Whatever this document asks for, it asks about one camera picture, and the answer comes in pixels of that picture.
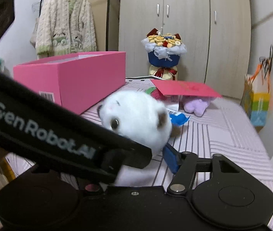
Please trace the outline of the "blue wet wipes pack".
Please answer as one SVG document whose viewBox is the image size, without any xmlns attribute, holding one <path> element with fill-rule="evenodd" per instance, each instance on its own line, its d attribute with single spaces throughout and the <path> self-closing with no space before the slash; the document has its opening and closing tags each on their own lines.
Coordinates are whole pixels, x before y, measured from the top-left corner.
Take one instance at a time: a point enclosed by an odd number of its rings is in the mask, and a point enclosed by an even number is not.
<svg viewBox="0 0 273 231">
<path fill-rule="evenodd" d="M 184 125 L 189 119 L 190 116 L 186 116 L 182 112 L 167 109 L 171 123 L 175 126 L 182 126 Z"/>
</svg>

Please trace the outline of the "pink cardboard box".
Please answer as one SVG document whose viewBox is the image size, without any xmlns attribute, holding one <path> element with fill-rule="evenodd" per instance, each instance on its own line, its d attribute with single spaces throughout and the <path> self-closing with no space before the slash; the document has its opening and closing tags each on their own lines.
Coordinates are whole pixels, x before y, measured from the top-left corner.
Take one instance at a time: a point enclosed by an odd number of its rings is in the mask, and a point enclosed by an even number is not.
<svg viewBox="0 0 273 231">
<path fill-rule="evenodd" d="M 45 99 L 82 114 L 126 82 L 125 52 L 46 57 L 13 68 L 14 80 Z"/>
</svg>

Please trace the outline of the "white plush cat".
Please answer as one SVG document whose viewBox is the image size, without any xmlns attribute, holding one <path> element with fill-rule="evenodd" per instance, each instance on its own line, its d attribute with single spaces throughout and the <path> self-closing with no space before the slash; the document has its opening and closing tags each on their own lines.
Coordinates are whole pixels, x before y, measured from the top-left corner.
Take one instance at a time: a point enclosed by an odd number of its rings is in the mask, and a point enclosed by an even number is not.
<svg viewBox="0 0 273 231">
<path fill-rule="evenodd" d="M 171 137 L 180 135 L 180 128 L 171 123 L 165 104 L 143 91 L 119 91 L 108 96 L 97 112 L 103 127 L 152 150 L 148 166 L 143 169 L 122 166 L 114 185 L 154 185 L 162 149 Z"/>
</svg>

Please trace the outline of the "red envelope card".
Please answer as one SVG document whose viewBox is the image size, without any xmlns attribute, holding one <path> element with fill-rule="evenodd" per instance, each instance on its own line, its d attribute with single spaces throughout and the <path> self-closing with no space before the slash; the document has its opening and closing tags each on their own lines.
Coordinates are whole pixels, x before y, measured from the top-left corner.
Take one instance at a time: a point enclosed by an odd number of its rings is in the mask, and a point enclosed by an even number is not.
<svg viewBox="0 0 273 231">
<path fill-rule="evenodd" d="M 154 86 L 165 96 L 167 95 L 183 95 L 221 98 L 221 94 L 206 84 L 192 81 L 180 80 L 158 80 L 151 79 Z"/>
</svg>

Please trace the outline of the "red strawberry plush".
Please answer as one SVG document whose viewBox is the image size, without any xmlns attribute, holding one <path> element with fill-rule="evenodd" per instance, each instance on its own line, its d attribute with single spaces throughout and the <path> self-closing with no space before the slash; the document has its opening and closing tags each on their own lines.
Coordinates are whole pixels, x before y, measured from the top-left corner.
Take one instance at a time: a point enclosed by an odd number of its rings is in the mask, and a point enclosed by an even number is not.
<svg viewBox="0 0 273 231">
<path fill-rule="evenodd" d="M 150 95 L 154 99 L 159 100 L 159 101 L 166 101 L 167 100 L 167 97 L 164 96 L 161 93 L 161 91 L 159 89 L 157 89 L 157 87 L 150 87 L 145 90 L 145 93 Z"/>
</svg>

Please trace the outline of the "white tissue pack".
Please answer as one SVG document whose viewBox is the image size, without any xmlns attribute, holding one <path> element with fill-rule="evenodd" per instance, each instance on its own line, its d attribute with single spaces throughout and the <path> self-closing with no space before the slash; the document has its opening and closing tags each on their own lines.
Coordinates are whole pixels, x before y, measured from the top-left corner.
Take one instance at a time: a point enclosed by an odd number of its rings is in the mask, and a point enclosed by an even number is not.
<svg viewBox="0 0 273 231">
<path fill-rule="evenodd" d="M 167 96 L 164 105 L 167 109 L 179 111 L 179 100 L 180 96 L 178 95 Z"/>
</svg>

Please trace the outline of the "purple plush toy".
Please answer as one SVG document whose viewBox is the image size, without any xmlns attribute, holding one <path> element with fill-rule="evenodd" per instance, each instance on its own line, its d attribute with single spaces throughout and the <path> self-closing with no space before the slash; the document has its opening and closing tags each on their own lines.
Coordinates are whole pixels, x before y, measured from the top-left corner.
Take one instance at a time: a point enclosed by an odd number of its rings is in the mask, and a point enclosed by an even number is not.
<svg viewBox="0 0 273 231">
<path fill-rule="evenodd" d="M 197 117 L 202 117 L 211 101 L 216 98 L 184 96 L 182 99 L 184 111 L 189 114 L 195 114 Z"/>
</svg>

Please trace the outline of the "colourful paper gift bag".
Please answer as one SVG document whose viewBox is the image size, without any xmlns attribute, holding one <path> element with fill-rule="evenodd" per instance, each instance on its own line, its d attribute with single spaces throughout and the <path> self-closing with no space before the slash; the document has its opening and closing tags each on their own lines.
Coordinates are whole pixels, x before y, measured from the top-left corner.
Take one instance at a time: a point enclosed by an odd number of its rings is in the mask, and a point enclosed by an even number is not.
<svg viewBox="0 0 273 231">
<path fill-rule="evenodd" d="M 253 74 L 247 74 L 241 107 L 254 127 L 264 127 L 270 101 L 270 75 L 258 64 Z"/>
</svg>

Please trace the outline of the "cream knitted cardigan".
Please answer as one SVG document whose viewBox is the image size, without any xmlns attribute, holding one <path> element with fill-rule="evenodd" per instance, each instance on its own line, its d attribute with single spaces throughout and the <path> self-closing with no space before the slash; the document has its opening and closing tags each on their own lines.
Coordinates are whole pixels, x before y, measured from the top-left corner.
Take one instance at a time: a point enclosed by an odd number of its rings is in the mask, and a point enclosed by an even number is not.
<svg viewBox="0 0 273 231">
<path fill-rule="evenodd" d="M 89 0 L 43 0 L 36 34 L 37 58 L 97 50 Z"/>
</svg>

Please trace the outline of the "flower bouquet blue wrap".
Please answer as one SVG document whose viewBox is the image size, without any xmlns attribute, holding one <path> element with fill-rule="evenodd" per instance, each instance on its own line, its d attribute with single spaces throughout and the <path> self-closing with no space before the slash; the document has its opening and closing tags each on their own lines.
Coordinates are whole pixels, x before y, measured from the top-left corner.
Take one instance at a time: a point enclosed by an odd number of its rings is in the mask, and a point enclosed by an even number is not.
<svg viewBox="0 0 273 231">
<path fill-rule="evenodd" d="M 150 76 L 164 80 L 177 80 L 180 57 L 187 53 L 180 34 L 162 34 L 157 28 L 152 29 L 141 41 L 147 52 Z"/>
</svg>

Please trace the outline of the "beige wardrobe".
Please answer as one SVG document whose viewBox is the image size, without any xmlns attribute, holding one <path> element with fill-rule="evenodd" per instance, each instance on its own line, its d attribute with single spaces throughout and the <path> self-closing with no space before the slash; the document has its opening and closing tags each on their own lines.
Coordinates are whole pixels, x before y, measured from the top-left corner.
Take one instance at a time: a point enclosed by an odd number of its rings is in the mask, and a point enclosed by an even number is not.
<svg viewBox="0 0 273 231">
<path fill-rule="evenodd" d="M 120 0 L 119 50 L 126 53 L 128 77 L 148 74 L 141 41 L 152 29 L 179 34 L 186 45 L 179 80 L 242 96 L 250 54 L 249 0 Z"/>
</svg>

